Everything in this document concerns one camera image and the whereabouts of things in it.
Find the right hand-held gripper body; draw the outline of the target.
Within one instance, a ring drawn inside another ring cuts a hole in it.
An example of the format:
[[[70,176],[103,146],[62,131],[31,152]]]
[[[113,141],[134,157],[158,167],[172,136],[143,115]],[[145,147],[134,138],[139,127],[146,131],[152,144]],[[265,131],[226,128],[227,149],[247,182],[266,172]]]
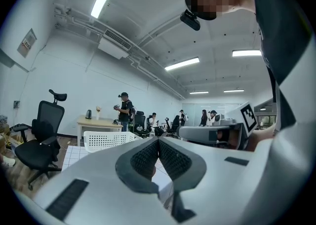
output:
[[[211,123],[209,141],[211,144],[245,150],[249,137],[258,126],[253,108],[246,102],[226,114],[218,114]]]

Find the wooden desk white legs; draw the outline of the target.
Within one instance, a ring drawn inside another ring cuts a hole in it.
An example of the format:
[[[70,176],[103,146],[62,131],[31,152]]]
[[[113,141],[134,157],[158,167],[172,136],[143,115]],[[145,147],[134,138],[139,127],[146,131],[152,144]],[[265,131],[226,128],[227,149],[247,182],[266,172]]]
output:
[[[92,119],[86,119],[84,115],[80,115],[77,119],[77,146],[80,147],[80,141],[82,139],[82,128],[100,128],[114,132],[120,132],[122,125],[113,124],[114,120],[109,118],[92,117]]]

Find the grey wall electrical panel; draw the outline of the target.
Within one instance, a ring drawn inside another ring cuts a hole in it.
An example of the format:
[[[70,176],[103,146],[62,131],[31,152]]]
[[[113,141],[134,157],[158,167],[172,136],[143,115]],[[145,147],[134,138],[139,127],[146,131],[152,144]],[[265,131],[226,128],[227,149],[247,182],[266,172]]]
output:
[[[17,51],[26,58],[28,53],[30,52],[32,46],[36,42],[37,37],[33,31],[33,29],[30,29],[28,33],[23,38],[22,42],[19,44]]]

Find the white ceiling air conditioner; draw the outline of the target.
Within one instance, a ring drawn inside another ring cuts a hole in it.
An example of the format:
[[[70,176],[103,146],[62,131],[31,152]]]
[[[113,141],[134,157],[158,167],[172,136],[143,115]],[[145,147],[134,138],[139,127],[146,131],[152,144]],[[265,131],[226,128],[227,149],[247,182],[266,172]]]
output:
[[[106,29],[99,41],[98,49],[116,58],[127,58],[132,45],[113,31]]]

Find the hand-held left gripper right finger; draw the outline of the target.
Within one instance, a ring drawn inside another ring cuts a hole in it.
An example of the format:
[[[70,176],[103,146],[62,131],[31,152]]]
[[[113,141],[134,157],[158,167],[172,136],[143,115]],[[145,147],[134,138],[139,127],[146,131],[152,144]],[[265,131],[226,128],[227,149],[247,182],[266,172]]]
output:
[[[180,192],[194,216],[182,223],[171,216],[171,225],[269,225],[309,180],[316,163],[316,126],[283,129],[254,152],[178,145],[200,155],[207,169],[195,188]]]

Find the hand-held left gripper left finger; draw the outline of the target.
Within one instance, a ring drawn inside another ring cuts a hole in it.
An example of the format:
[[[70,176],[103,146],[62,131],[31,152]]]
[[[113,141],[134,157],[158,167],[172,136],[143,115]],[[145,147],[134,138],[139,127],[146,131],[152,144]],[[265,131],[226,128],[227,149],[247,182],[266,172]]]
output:
[[[87,187],[65,218],[68,225],[171,225],[171,215],[156,194],[131,191],[117,176],[121,154],[145,143],[137,140],[91,153],[50,179],[34,197],[46,209],[75,179]]]

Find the white ceiling pipes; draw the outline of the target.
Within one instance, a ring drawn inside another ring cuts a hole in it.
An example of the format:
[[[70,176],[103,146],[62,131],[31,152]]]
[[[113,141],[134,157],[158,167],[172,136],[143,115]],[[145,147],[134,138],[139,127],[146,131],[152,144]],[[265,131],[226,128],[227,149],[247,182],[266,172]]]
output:
[[[156,59],[122,33],[97,18],[81,11],[57,2],[54,2],[53,5],[56,29],[65,30],[96,44],[99,44],[106,29],[113,31],[132,45],[127,59],[129,59],[133,68],[138,69],[180,100],[184,100],[188,97],[188,92],[185,87],[181,85],[173,75],[169,74]]]

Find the white plastic tub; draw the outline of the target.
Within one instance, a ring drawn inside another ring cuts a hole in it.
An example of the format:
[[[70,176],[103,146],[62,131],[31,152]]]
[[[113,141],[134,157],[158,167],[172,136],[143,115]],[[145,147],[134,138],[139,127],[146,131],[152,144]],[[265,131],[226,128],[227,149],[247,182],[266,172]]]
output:
[[[131,132],[94,132],[85,131],[83,134],[84,147],[88,153],[116,147],[125,143],[140,140]]]

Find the black mesh office chair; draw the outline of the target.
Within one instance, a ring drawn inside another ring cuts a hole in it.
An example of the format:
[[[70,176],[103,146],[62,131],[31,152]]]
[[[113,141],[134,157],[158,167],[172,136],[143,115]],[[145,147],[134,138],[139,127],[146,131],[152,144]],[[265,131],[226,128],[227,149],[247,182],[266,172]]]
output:
[[[54,102],[40,101],[38,115],[33,119],[31,133],[34,139],[26,139],[26,126],[13,128],[15,132],[20,132],[23,143],[14,149],[16,157],[31,170],[37,172],[29,178],[28,189],[33,190],[33,181],[45,174],[49,177],[49,172],[60,172],[55,162],[58,161],[57,155],[61,146],[57,141],[57,132],[65,113],[65,109],[58,105],[67,99],[66,93],[56,93],[52,89],[49,93],[53,95]]]

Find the person's black clothing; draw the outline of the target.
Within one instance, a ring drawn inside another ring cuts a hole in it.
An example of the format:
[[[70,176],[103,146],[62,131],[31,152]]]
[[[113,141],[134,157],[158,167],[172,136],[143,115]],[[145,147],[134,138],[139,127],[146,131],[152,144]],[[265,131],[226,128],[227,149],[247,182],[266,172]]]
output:
[[[276,130],[316,124],[316,35],[296,0],[254,0],[277,103]]]

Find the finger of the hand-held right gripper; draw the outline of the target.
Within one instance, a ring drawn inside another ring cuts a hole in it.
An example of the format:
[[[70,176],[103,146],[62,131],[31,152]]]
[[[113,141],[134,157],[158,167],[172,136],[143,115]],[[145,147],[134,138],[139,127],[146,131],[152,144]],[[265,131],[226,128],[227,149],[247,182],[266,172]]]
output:
[[[230,129],[230,126],[180,126],[178,128],[178,136],[188,141],[199,144],[217,144],[218,131]]]

